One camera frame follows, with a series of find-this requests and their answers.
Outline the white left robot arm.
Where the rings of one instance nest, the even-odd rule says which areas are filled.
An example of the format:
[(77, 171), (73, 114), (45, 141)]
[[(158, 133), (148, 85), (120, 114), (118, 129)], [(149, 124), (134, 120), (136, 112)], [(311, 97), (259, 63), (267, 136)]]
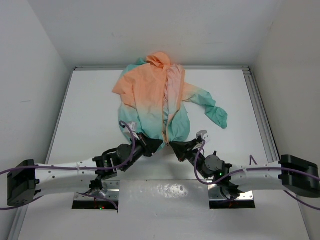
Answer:
[(82, 196), (101, 191), (103, 181), (128, 170), (139, 158), (152, 157), (163, 141), (137, 133), (130, 144), (121, 144), (102, 155), (87, 160), (58, 164), (35, 164), (24, 160), (5, 170), (7, 206), (11, 209), (28, 205), (52, 194), (79, 193)]

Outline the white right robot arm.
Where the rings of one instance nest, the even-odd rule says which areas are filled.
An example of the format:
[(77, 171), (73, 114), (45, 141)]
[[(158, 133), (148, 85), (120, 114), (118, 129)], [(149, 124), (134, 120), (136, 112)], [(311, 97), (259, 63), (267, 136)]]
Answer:
[(217, 185), (230, 196), (260, 190), (290, 191), (305, 198), (320, 196), (315, 163), (286, 154), (265, 165), (256, 164), (253, 157), (249, 165), (235, 165), (226, 163), (216, 153), (204, 156), (201, 153), (204, 144), (201, 138), (169, 144), (180, 162), (188, 160), (192, 164), (196, 179), (204, 185)]

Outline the orange and teal gradient jacket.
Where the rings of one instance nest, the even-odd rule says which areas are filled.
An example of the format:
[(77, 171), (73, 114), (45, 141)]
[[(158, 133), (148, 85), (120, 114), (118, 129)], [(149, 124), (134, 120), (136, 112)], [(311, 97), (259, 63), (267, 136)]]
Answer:
[(120, 96), (118, 119), (135, 122), (136, 131), (147, 137), (170, 142), (187, 140), (191, 122), (184, 103), (204, 108), (217, 126), (227, 128), (227, 112), (216, 105), (211, 94), (185, 81), (186, 71), (163, 52), (148, 55), (122, 72), (112, 92)]

